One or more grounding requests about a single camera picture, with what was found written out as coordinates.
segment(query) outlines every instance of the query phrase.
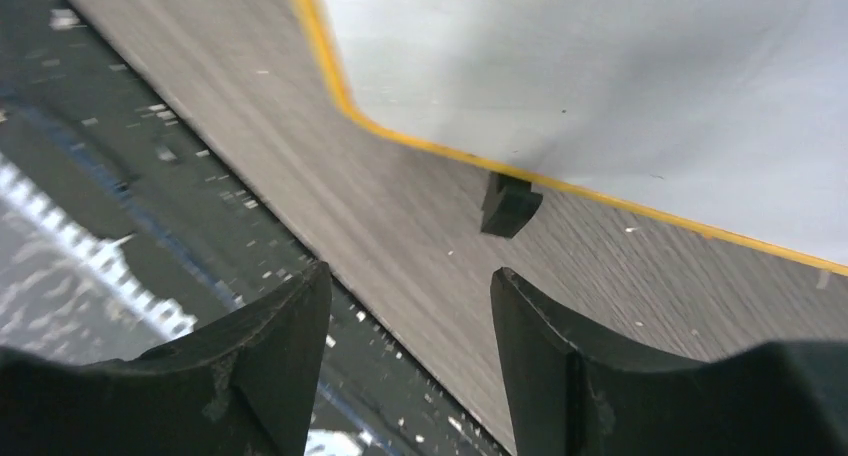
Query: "curved black piece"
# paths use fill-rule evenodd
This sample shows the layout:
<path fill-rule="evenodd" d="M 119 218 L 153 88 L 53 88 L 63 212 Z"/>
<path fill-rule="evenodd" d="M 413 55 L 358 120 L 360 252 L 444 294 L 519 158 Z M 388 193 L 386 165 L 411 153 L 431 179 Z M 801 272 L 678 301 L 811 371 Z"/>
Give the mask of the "curved black piece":
<path fill-rule="evenodd" d="M 632 341 L 508 268 L 495 332 L 519 456 L 848 454 L 848 345 L 704 363 Z"/>
<path fill-rule="evenodd" d="M 513 238 L 533 219 L 541 205 L 542 195 L 533 192 L 529 181 L 489 173 L 480 232 Z"/>
<path fill-rule="evenodd" d="M 316 263 L 133 361 L 67 366 L 0 349 L 0 453 L 302 455 L 330 283 Z"/>

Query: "wood grain surface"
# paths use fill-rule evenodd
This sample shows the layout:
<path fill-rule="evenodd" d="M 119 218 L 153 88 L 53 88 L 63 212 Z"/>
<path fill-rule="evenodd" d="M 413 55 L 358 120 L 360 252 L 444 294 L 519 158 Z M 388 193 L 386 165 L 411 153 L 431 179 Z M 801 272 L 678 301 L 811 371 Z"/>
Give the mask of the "wood grain surface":
<path fill-rule="evenodd" d="M 510 450 L 488 295 L 502 265 L 697 358 L 848 337 L 844 278 L 567 194 L 544 191 L 512 241 L 478 234 L 485 172 L 345 120 L 287 0 L 76 1 Z"/>

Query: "yellow edge trim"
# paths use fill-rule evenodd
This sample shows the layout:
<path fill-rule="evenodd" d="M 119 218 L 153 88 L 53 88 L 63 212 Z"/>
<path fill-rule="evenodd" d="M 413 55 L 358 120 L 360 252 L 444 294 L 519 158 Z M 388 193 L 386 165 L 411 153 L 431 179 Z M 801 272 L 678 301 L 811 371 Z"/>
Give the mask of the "yellow edge trim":
<path fill-rule="evenodd" d="M 339 63 L 339 58 L 336 57 L 335 44 L 333 43 L 334 38 L 326 29 L 328 25 L 325 24 L 326 18 L 324 16 L 324 11 L 318 1 L 319 0 L 292 0 L 295 11 L 297 12 L 297 16 L 300 20 L 300 24 L 306 33 L 306 37 L 312 47 L 312 52 L 318 60 L 319 67 L 324 77 L 324 82 L 327 85 L 327 89 L 329 90 L 333 101 L 342 113 L 362 128 L 396 143 L 411 146 L 423 151 L 429 151 L 439 156 L 455 159 L 474 166 L 479 166 L 488 169 L 489 171 L 508 174 L 525 181 L 576 194 L 616 208 L 641 214 L 664 223 L 686 228 L 707 237 L 722 239 L 751 249 L 773 254 L 781 258 L 796 261 L 801 264 L 848 276 L 848 266 L 817 258 L 809 254 L 799 253 L 798 251 L 793 251 L 764 241 L 752 239 L 747 236 L 742 236 L 741 234 L 725 231 L 696 221 L 691 221 L 673 214 L 614 198 L 606 194 L 597 193 L 580 186 L 557 181 L 547 176 L 542 176 L 541 174 L 536 174 L 514 166 L 499 163 L 497 161 L 484 159 L 473 154 L 457 151 L 456 149 L 452 149 L 447 146 L 417 139 L 380 126 L 362 113 L 362 111 L 356 107 L 356 104 L 353 102 L 353 98 L 350 97 L 350 91 L 347 87 L 342 65 Z"/>

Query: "white debris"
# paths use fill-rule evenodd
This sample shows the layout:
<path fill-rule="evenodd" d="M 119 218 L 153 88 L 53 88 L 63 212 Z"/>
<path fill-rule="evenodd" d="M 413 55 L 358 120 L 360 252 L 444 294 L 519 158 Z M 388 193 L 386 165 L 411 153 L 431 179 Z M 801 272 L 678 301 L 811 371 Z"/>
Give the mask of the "white debris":
<path fill-rule="evenodd" d="M 173 151 L 171 151 L 171 148 L 161 144 L 156 146 L 156 156 L 162 161 L 169 163 L 172 163 L 179 159 L 177 158 L 177 155 L 174 154 Z"/>
<path fill-rule="evenodd" d="M 53 9 L 50 11 L 50 27 L 54 31 L 72 29 L 80 24 L 76 13 L 70 9 Z"/>
<path fill-rule="evenodd" d="M 360 441 L 367 444 L 368 446 L 371 446 L 371 444 L 374 443 L 374 435 L 372 435 L 368 431 L 362 431 L 357 437 Z"/>
<path fill-rule="evenodd" d="M 124 243 L 128 243 L 134 237 L 135 237 L 135 233 L 130 233 L 130 234 L 124 236 L 121 239 L 115 240 L 115 242 L 113 244 L 117 247 L 121 247 L 121 246 L 124 245 Z"/>
<path fill-rule="evenodd" d="M 448 416 L 448 423 L 450 423 L 450 425 L 453 426 L 453 428 L 459 431 L 460 433 L 465 432 L 462 430 L 462 423 L 457 421 L 454 417 Z"/>
<path fill-rule="evenodd" d="M 342 431 L 311 429 L 306 436 L 304 454 L 362 456 L 362 448 L 359 447 L 352 435 Z"/>

